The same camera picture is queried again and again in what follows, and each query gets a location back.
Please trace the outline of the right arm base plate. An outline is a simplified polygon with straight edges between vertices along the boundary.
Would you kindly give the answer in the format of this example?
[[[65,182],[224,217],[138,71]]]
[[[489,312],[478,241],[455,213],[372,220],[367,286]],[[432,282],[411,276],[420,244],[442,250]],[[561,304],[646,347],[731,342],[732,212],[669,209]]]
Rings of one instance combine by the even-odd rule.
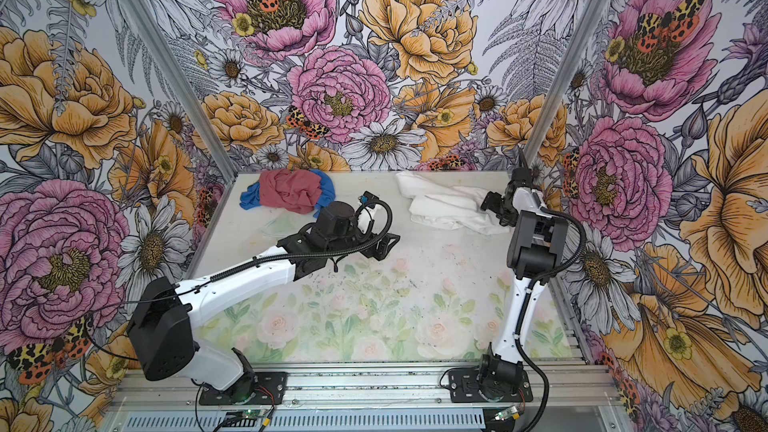
[[[530,381],[523,369],[481,378],[477,368],[451,368],[441,384],[447,388],[453,403],[528,403],[533,400]]]

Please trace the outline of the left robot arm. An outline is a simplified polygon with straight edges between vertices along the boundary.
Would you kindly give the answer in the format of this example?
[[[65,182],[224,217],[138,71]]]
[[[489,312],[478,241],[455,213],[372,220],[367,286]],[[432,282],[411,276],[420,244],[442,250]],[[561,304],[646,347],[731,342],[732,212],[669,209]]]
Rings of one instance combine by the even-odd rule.
[[[242,351],[225,351],[195,331],[215,315],[261,292],[298,281],[326,263],[354,254],[378,261],[400,237],[391,233],[394,214],[366,192],[357,207],[333,201],[314,222],[261,254],[223,271],[173,283],[151,281],[126,332],[146,380],[186,378],[211,393],[216,405],[239,405],[262,395],[276,402]]]

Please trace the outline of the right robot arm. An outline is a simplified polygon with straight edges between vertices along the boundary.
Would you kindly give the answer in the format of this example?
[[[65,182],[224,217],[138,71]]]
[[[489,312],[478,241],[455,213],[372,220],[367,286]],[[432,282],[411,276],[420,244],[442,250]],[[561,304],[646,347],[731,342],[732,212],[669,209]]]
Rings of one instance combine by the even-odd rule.
[[[523,346],[539,296],[561,265],[570,223],[550,211],[534,187],[532,170],[515,168],[503,194],[490,192],[481,208],[513,228],[506,265],[512,297],[500,332],[481,358],[478,382],[488,401],[514,396],[523,388]]]

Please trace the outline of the white cloth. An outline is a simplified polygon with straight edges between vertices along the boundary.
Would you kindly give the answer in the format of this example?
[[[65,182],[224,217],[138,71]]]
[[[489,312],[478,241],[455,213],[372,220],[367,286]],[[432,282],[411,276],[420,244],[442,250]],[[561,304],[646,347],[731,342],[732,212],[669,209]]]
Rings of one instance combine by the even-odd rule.
[[[481,204],[487,191],[477,187],[443,186],[410,171],[395,176],[400,193],[410,199],[411,221],[441,230],[467,229],[482,235],[509,231]]]

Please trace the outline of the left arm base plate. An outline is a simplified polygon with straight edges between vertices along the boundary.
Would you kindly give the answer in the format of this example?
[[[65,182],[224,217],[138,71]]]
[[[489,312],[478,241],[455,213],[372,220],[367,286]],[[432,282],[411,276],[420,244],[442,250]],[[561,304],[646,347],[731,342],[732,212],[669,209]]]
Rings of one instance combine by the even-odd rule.
[[[204,386],[197,403],[202,406],[280,405],[287,379],[285,372],[246,373],[224,391]]]

